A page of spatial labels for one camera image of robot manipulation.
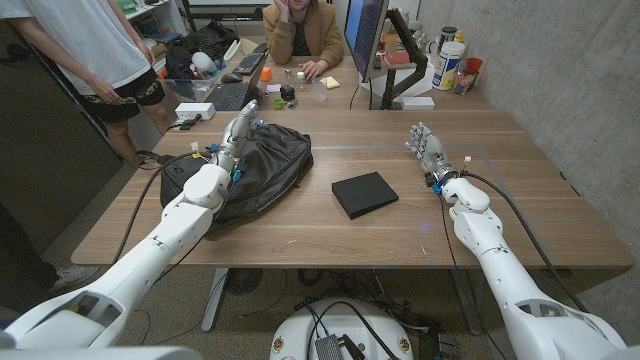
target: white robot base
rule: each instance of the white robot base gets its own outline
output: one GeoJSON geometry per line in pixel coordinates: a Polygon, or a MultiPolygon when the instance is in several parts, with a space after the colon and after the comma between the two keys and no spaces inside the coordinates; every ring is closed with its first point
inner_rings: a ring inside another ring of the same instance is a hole
{"type": "MultiPolygon", "coordinates": [[[[324,326],[318,324],[319,335],[314,330],[316,317],[312,315],[311,311],[307,308],[296,311],[276,331],[271,343],[269,359],[318,359],[315,342],[318,339],[327,338],[327,333],[329,337],[335,335],[336,338],[344,338],[344,335],[347,335],[350,341],[362,351],[366,359],[388,359],[389,355],[356,313],[342,302],[352,305],[360,312],[382,342],[398,359],[413,359],[413,349],[409,343],[409,337],[396,320],[371,304],[346,298],[324,299],[309,305],[318,316],[322,317],[321,321],[324,326]],[[323,316],[322,313],[329,307],[331,308],[323,316]],[[307,356],[309,337],[312,339],[307,356]]],[[[352,358],[347,346],[340,346],[339,353],[342,359],[352,358]]]]}

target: white t-shirt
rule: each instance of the white t-shirt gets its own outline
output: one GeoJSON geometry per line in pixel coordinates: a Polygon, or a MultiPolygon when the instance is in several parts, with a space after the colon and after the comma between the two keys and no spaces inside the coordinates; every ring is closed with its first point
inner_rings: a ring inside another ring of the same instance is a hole
{"type": "MultiPolygon", "coordinates": [[[[151,66],[106,0],[0,0],[0,18],[34,17],[77,62],[113,88],[126,85],[151,66]]],[[[82,95],[89,85],[59,66],[82,95]]]]}

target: keyboard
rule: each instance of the keyboard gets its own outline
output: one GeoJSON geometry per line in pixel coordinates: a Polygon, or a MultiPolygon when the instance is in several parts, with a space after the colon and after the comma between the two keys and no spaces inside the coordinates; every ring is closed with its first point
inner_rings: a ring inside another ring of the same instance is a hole
{"type": "Polygon", "coordinates": [[[262,59],[264,55],[262,53],[251,53],[240,61],[240,64],[236,66],[233,70],[234,73],[238,73],[240,75],[251,75],[258,67],[260,63],[260,59],[262,59]]]}
{"type": "Polygon", "coordinates": [[[214,90],[215,100],[220,101],[216,103],[214,100],[213,106],[216,111],[238,111],[244,106],[248,92],[249,84],[224,84],[222,88],[214,90]]]}

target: person's hand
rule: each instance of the person's hand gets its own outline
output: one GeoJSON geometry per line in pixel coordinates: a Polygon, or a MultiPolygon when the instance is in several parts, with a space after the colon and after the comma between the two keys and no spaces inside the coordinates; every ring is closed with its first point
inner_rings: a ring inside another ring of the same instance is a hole
{"type": "Polygon", "coordinates": [[[278,9],[280,9],[280,21],[289,22],[289,0],[274,0],[278,9]]]}
{"type": "Polygon", "coordinates": [[[156,63],[156,57],[153,55],[153,51],[147,47],[142,41],[136,42],[136,46],[140,49],[140,52],[147,58],[147,61],[151,66],[156,63]]]}
{"type": "Polygon", "coordinates": [[[89,84],[91,89],[96,92],[96,95],[98,95],[105,103],[111,105],[122,104],[122,98],[120,95],[118,95],[116,91],[113,90],[113,87],[111,87],[108,82],[104,81],[103,78],[94,75],[87,81],[87,84],[89,84]]]}
{"type": "Polygon", "coordinates": [[[307,61],[304,64],[299,64],[298,66],[302,68],[304,78],[307,79],[307,81],[311,81],[325,72],[325,70],[329,68],[329,63],[324,60],[320,60],[318,62],[307,61]]]}

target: computer monitor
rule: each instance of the computer monitor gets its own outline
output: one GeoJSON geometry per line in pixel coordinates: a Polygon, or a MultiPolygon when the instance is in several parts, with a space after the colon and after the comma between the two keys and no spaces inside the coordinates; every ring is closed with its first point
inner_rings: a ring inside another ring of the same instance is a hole
{"type": "Polygon", "coordinates": [[[388,6],[389,0],[349,0],[344,36],[362,82],[373,71],[388,6]]]}

